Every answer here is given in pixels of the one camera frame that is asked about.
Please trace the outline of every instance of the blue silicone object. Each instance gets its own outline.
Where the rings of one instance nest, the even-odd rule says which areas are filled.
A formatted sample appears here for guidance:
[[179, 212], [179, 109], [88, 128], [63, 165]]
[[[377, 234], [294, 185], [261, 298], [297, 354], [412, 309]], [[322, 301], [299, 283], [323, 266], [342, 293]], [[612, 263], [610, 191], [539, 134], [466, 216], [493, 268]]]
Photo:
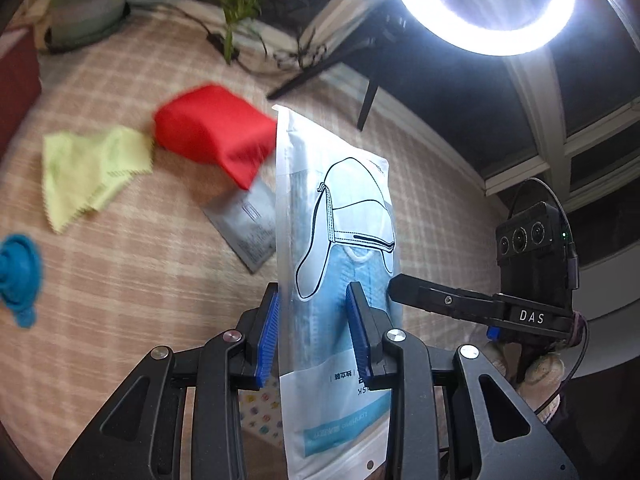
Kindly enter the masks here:
[[36, 321], [33, 304], [42, 279], [36, 245], [25, 235], [10, 235], [0, 246], [0, 298], [15, 322], [28, 328]]
[[500, 328], [497, 326], [490, 326], [486, 329], [486, 338], [491, 341], [498, 341], [500, 337]]
[[271, 365], [273, 364], [273, 355], [276, 351], [278, 343], [278, 313], [280, 311], [280, 300], [275, 294], [271, 299], [269, 313], [262, 327], [262, 335], [258, 343], [258, 364], [255, 369], [256, 381], [258, 386], [262, 388], [269, 374], [271, 373]]
[[349, 330], [351, 332], [351, 342], [353, 342], [353, 353], [356, 357], [356, 366], [358, 367], [358, 375], [363, 379], [373, 377], [371, 371], [369, 343], [365, 334], [360, 311], [356, 305], [356, 299], [351, 290], [351, 285], [347, 286], [345, 293], [345, 306], [347, 309], [347, 321], [349, 322]]

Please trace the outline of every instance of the checkered tablecloth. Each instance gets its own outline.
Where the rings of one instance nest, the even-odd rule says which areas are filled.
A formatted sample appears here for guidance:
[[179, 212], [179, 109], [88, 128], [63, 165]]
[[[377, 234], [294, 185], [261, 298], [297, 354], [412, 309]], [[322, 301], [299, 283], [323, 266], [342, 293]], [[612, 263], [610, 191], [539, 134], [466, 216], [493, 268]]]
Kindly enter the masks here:
[[[108, 40], [43, 55], [40, 62], [42, 96], [0, 174], [0, 237], [23, 232], [38, 243], [44, 286], [31, 330], [18, 329], [0, 308], [0, 420], [46, 479], [142, 356], [158, 344], [175, 351], [199, 346], [234, 327], [276, 280], [276, 262], [248, 274], [200, 210], [231, 180], [220, 168], [161, 149], [152, 175], [136, 178], [106, 211], [54, 234], [40, 189], [43, 134], [91, 133], [109, 124], [151, 133], [160, 104], [209, 81], [274, 115], [264, 95], [278, 81], [226, 66], [200, 28], [148, 13], [134, 13]], [[360, 104], [320, 80], [281, 102], [388, 159], [403, 272], [497, 290], [493, 232], [499, 217], [481, 191], [375, 110], [364, 133], [358, 132]], [[273, 185], [273, 159], [261, 175]], [[404, 325], [429, 344], [449, 348], [473, 329], [420, 312], [406, 312]], [[262, 420], [265, 415], [277, 427], [276, 416], [262, 413]], [[187, 421], [183, 479], [189, 434]], [[281, 448], [247, 434], [245, 452], [250, 478], [286, 477]]]

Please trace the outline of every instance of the red object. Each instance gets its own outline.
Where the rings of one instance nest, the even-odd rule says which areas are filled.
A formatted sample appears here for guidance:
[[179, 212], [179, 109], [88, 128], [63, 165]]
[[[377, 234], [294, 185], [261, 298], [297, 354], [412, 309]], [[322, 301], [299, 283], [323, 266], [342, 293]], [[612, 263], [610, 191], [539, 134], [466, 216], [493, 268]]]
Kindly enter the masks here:
[[183, 94], [155, 114], [156, 140], [201, 164], [219, 164], [242, 189], [276, 147], [276, 121], [218, 85]]
[[0, 36], [0, 159], [31, 105], [40, 95], [40, 66], [33, 29]]

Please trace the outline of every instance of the face mask package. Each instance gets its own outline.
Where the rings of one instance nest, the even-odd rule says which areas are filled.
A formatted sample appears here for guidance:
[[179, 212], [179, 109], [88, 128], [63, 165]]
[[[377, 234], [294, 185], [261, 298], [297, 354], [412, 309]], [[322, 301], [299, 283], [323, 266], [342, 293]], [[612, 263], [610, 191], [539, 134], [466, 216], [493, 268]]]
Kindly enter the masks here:
[[394, 326], [399, 272], [388, 162], [282, 106], [276, 142], [278, 362], [291, 480], [364, 480], [385, 460], [390, 391], [358, 376], [345, 293], [360, 282]]

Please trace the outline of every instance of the tripod leg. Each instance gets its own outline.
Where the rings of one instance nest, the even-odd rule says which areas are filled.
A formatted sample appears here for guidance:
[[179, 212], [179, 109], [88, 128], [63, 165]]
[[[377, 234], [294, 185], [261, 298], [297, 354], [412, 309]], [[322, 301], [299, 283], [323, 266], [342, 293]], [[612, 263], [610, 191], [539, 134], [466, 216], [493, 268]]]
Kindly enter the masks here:
[[369, 111], [371, 110], [371, 105], [373, 104], [373, 99], [375, 98], [377, 91], [378, 83], [371, 79], [369, 81], [369, 86], [367, 86], [367, 93], [364, 95], [364, 101], [362, 102], [362, 108], [360, 109], [360, 116], [358, 117], [357, 127], [360, 131], [364, 128], [364, 123], [367, 121], [367, 117], [369, 117]]
[[320, 63], [316, 65], [305, 68], [300, 74], [298, 74], [293, 79], [290, 79], [289, 81], [284, 83], [284, 85], [282, 85], [280, 88], [276, 88], [273, 92], [271, 92], [270, 94], [267, 94], [267, 99], [269, 101], [272, 101], [274, 99], [279, 99], [285, 96], [286, 94], [288, 94], [292, 90], [295, 90], [296, 88], [303, 85], [310, 79], [313, 79], [316, 76], [320, 75], [325, 70], [330, 69], [333, 65], [344, 61], [354, 52], [358, 52], [360, 50], [365, 50], [368, 48], [373, 48], [375, 47], [375, 44], [376, 44], [375, 40], [369, 38], [367, 40], [361, 41], [360, 43], [357, 43], [353, 47], [348, 48], [339, 54], [333, 54], [328, 58], [323, 59]]

